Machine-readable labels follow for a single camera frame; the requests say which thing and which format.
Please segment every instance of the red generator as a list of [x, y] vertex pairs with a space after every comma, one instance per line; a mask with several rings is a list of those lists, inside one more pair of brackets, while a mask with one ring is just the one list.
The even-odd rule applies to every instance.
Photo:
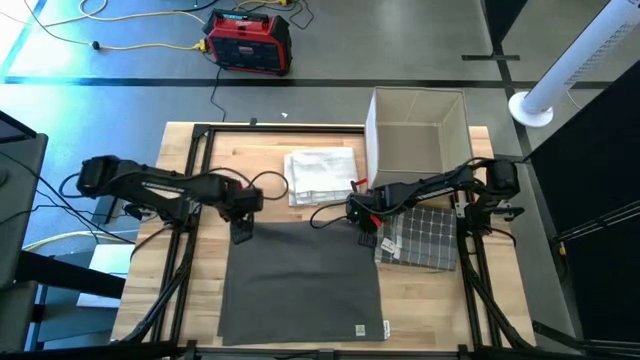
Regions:
[[289, 72], [291, 36], [281, 16], [215, 9], [202, 31], [216, 63], [225, 70], [278, 76]]

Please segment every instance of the open box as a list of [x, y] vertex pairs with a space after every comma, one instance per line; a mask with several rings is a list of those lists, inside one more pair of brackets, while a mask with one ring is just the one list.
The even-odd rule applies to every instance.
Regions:
[[370, 187], [411, 183], [471, 158], [464, 93], [376, 87], [365, 124]]

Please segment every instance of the gray cloth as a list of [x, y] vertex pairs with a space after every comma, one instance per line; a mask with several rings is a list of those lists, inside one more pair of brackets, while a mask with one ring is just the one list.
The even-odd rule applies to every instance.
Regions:
[[229, 248], [223, 345], [384, 340], [373, 250], [357, 238], [346, 222], [256, 223]]
[[[452, 209], [416, 206], [389, 219], [378, 229], [377, 235], [377, 262], [450, 271], [456, 269], [456, 213]], [[395, 257], [382, 249], [385, 238], [396, 247], [401, 244], [402, 248]]]

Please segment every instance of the plaid cloth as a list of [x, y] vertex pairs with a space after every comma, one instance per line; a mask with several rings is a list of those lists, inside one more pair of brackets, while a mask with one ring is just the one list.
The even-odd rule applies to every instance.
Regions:
[[[456, 268], [456, 213], [452, 209], [416, 206], [386, 221], [377, 235], [376, 262], [450, 271]], [[395, 245], [393, 253], [383, 249], [385, 239]]]

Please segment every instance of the white tag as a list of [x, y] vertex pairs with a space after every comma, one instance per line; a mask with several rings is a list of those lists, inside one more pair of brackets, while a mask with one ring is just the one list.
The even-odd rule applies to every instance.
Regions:
[[382, 326], [384, 327], [384, 339], [387, 340], [391, 337], [391, 323], [389, 320], [383, 320]]
[[400, 251], [402, 250], [402, 248], [399, 248], [398, 245], [396, 245], [396, 251], [393, 252], [393, 258], [396, 260], [400, 260]]
[[387, 238], [384, 238], [384, 240], [382, 240], [382, 244], [380, 245], [380, 247], [382, 248], [382, 250], [392, 254], [396, 252], [396, 244], [394, 244], [393, 241]]
[[364, 325], [356, 325], [356, 336], [365, 336], [366, 334]]

